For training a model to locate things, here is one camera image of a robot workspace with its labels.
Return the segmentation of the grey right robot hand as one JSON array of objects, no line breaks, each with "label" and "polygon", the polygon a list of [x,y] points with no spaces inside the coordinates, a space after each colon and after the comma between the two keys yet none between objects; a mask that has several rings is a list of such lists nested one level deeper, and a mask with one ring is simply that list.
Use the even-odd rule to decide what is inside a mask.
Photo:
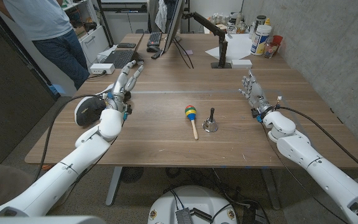
[{"label": "grey right robot hand", "polygon": [[244,89],[239,89],[239,92],[245,96],[251,106],[251,113],[253,118],[263,119],[268,113],[273,111],[273,106],[268,102],[265,93],[253,75],[252,70],[249,70],[248,76],[242,77],[242,84]]}]

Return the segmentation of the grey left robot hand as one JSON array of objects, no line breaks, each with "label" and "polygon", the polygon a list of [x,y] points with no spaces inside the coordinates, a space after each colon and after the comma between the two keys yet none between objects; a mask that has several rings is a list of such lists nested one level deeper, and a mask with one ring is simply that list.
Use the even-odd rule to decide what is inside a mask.
[{"label": "grey left robot hand", "polygon": [[137,78],[142,73],[144,66],[141,65],[133,74],[129,77],[130,69],[136,65],[135,60],[127,63],[124,68],[121,70],[120,75],[117,80],[114,82],[112,89],[110,91],[111,96],[106,100],[106,108],[118,110],[122,113],[127,112],[128,105],[125,101],[125,94],[130,92],[136,84]]}]

